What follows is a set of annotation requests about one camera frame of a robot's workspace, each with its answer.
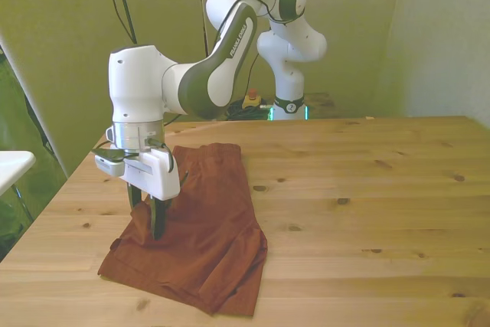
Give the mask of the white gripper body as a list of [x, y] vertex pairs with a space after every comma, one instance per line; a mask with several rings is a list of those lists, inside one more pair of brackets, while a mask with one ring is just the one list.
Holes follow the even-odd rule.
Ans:
[[162, 201], [180, 193], [178, 166], [174, 156], [162, 149], [141, 152], [138, 157], [124, 159], [122, 180], [135, 185], [147, 194]]

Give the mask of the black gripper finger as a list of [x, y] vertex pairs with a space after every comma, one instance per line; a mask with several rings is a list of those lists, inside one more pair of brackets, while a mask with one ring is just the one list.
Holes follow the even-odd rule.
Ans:
[[137, 188], [135, 185], [130, 183], [127, 184], [127, 194], [129, 199], [130, 208], [133, 209], [136, 205], [138, 205], [142, 201], [142, 191], [140, 188]]
[[165, 232], [166, 211], [169, 207], [169, 200], [162, 201], [151, 196], [149, 199], [151, 212], [151, 232], [154, 240], [159, 240]]

